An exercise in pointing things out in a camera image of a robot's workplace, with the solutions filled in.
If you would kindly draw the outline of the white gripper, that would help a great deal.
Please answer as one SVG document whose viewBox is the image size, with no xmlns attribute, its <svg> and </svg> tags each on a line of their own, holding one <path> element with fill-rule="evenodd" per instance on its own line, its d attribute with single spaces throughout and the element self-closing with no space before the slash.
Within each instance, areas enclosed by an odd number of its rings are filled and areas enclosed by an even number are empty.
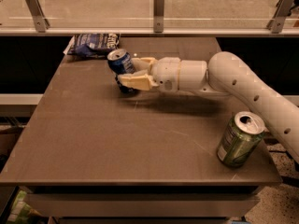
<svg viewBox="0 0 299 224">
<path fill-rule="evenodd" d="M 150 75 L 118 75 L 123 86 L 140 91 L 150 91 L 154 88 L 162 92 L 178 91 L 180 58 L 165 57 L 157 61 L 153 57 L 141 57 L 133 58 L 132 64 L 136 72 L 146 70 Z"/>
</svg>

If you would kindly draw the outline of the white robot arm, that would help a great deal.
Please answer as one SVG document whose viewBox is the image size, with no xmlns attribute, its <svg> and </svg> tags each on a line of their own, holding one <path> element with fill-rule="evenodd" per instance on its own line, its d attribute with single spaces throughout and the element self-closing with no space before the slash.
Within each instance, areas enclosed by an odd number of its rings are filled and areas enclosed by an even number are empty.
<svg viewBox="0 0 299 224">
<path fill-rule="evenodd" d="M 266 128 L 299 162 L 299 107 L 266 85 L 239 57 L 221 51 L 208 61 L 134 58 L 135 72 L 119 76 L 141 91 L 186 91 L 201 97 L 233 95 L 260 116 Z"/>
</svg>

